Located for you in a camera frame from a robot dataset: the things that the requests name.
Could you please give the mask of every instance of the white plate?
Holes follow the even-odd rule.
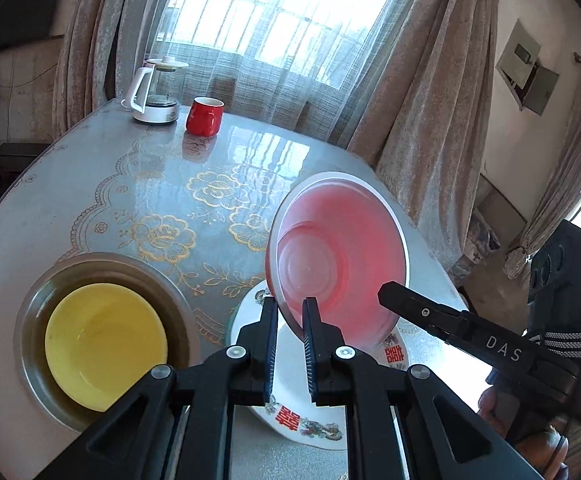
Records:
[[[237,343],[241,327],[259,321],[267,295],[269,291],[264,281],[245,296],[228,327],[227,344]],[[372,356],[384,366],[399,370],[408,368],[408,353],[397,327]],[[289,329],[281,315],[270,402],[250,409],[273,430],[295,442],[322,449],[345,450],[347,447],[344,408],[318,407],[311,402],[304,343]]]

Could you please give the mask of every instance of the pink bowl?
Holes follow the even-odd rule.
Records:
[[[302,303],[317,298],[321,320],[347,344],[371,351],[399,317],[377,299],[385,282],[408,286],[408,250],[390,206],[347,173],[309,177],[282,201],[266,249],[266,281],[290,329],[303,338]]]

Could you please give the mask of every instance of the yellow bowl inner surface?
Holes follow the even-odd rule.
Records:
[[[86,285],[61,300],[48,320],[45,349],[59,387],[97,412],[168,357],[154,309],[135,291],[112,283]]]

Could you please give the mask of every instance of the white kettle lid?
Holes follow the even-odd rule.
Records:
[[[168,68],[170,70],[186,68],[189,66],[188,63],[177,61],[174,59],[174,56],[163,56],[161,59],[148,59],[146,62],[155,65],[155,68]]]

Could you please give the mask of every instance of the hand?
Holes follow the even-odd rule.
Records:
[[[504,424],[502,421],[497,420],[494,415],[494,407],[496,403],[497,391],[494,389],[494,386],[491,386],[481,394],[479,399],[479,411],[477,413],[490,425],[491,428],[493,428],[494,431],[499,433],[501,436],[505,436]],[[515,445],[515,449],[532,467],[539,472],[543,472],[545,480],[558,480],[559,478],[562,478],[560,475],[563,470],[562,462],[566,457],[566,453],[568,453],[568,439],[566,439],[563,446],[561,446],[561,449],[557,452],[557,455],[553,458],[553,453],[559,445],[560,439],[561,435],[559,435],[559,433],[555,431],[555,428],[551,426],[548,430],[542,431],[542,433],[530,435],[521,442],[518,442]],[[553,461],[547,471],[544,472],[544,469],[551,458],[553,458]]]

